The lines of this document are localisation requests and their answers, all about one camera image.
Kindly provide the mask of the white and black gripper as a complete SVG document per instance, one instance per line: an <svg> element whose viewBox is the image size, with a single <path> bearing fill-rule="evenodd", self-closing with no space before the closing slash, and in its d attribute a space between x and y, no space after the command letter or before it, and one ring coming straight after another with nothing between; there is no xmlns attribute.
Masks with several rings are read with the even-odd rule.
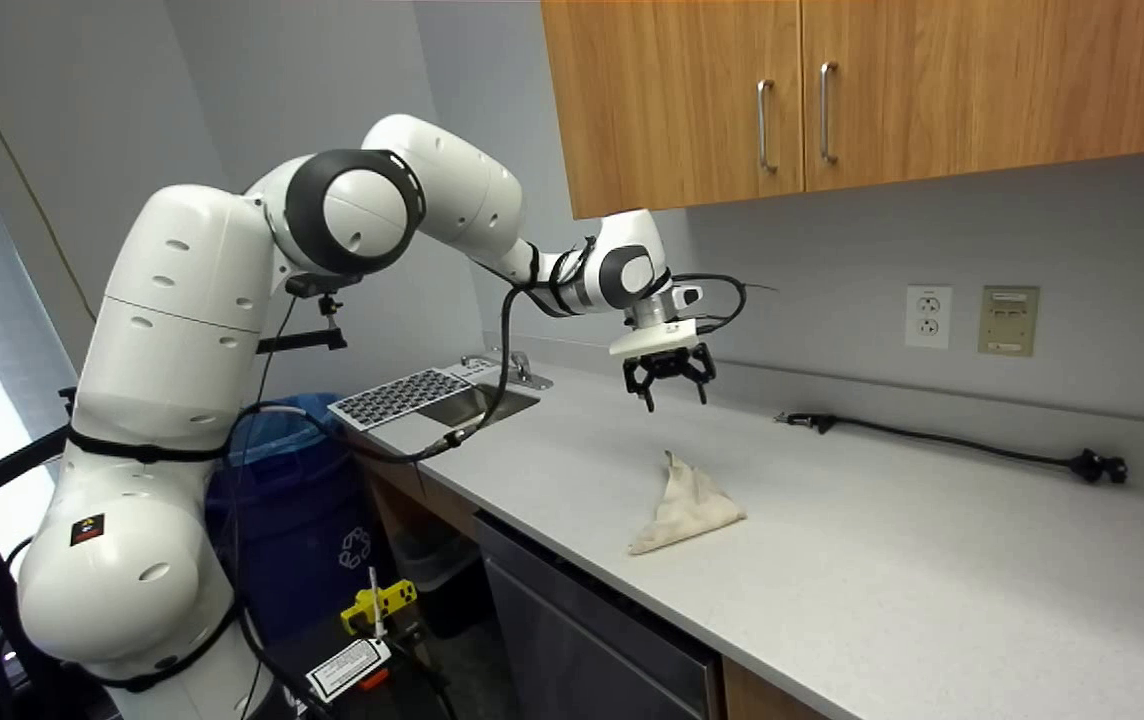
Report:
<svg viewBox="0 0 1144 720"><path fill-rule="evenodd" d="M695 279L667 279L652 298L635 301L624 322L627 331L610 345L612 360L624 360L624 388L655 412L652 402L652 360L683 352L679 375L710 402L718 380L714 352L701 345L695 305L706 287Z"/></svg>

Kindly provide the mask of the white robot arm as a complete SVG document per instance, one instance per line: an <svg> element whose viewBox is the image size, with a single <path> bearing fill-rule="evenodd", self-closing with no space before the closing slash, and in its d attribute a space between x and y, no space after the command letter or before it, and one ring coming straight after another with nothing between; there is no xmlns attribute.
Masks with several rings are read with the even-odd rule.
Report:
<svg viewBox="0 0 1144 720"><path fill-rule="evenodd" d="M72 394L55 496L22 569L24 636L102 686L145 693L198 665L251 669L204 494L256 394L279 293L323 298L433 235L548 317L615 309L624 384L706 384L714 355L676 309L655 222L615 214L577 250L519 235L519 180L478 143L383 116L351 150L277 166L245 191L169 185L134 222Z"/></svg>

